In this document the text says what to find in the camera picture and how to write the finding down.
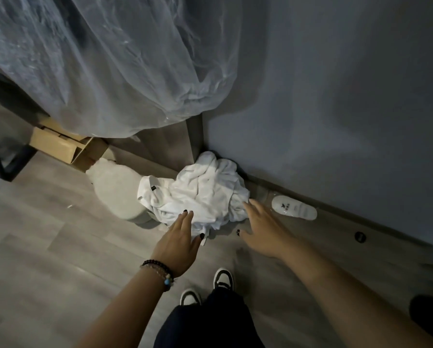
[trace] transparent plastic wrap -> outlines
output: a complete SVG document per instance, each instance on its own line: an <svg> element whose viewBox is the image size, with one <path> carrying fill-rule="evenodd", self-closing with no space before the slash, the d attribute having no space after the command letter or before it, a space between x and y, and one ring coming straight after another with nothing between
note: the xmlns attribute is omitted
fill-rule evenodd
<svg viewBox="0 0 433 348"><path fill-rule="evenodd" d="M125 138L218 106L241 0L0 0L0 70L74 133Z"/></svg>

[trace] black metal frame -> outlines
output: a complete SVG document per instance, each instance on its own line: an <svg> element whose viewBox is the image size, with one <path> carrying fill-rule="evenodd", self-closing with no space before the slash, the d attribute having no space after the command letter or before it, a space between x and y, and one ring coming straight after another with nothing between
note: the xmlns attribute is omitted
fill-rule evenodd
<svg viewBox="0 0 433 348"><path fill-rule="evenodd" d="M36 154L36 152L37 149L27 144L22 147L22 149L6 167L3 166L2 160L0 159L0 179L8 182L13 181L23 167L25 167L29 160L31 160L34 154Z"/></svg>

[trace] black and white sneaker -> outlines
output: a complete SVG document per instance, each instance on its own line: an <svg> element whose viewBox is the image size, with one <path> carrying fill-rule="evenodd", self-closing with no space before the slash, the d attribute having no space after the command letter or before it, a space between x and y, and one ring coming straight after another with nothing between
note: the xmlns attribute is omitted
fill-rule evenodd
<svg viewBox="0 0 433 348"><path fill-rule="evenodd" d="M233 275L229 270L219 269L213 279L213 289L217 287L226 288L227 290L234 290Z"/></svg>
<svg viewBox="0 0 433 348"><path fill-rule="evenodd" d="M181 294L181 299L179 301L179 304L180 305L191 305L191 304L202 305L202 299L200 298L199 293L197 293L192 288L189 288Z"/></svg>

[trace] white plastic bag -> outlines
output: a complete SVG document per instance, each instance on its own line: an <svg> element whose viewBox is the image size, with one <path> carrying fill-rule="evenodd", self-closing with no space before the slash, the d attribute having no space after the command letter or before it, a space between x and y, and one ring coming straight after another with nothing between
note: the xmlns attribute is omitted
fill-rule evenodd
<svg viewBox="0 0 433 348"><path fill-rule="evenodd" d="M66 129L125 138L218 106L241 0L0 0L0 69Z"/></svg>

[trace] forearm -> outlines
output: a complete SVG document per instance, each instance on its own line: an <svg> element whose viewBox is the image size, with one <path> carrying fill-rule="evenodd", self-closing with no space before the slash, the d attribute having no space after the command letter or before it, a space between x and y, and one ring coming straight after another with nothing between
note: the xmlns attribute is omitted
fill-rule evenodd
<svg viewBox="0 0 433 348"><path fill-rule="evenodd" d="M433 338L312 246L290 239L281 258L349 348L433 347Z"/></svg>
<svg viewBox="0 0 433 348"><path fill-rule="evenodd" d="M164 290L154 269L139 270L75 347L136 348Z"/></svg>

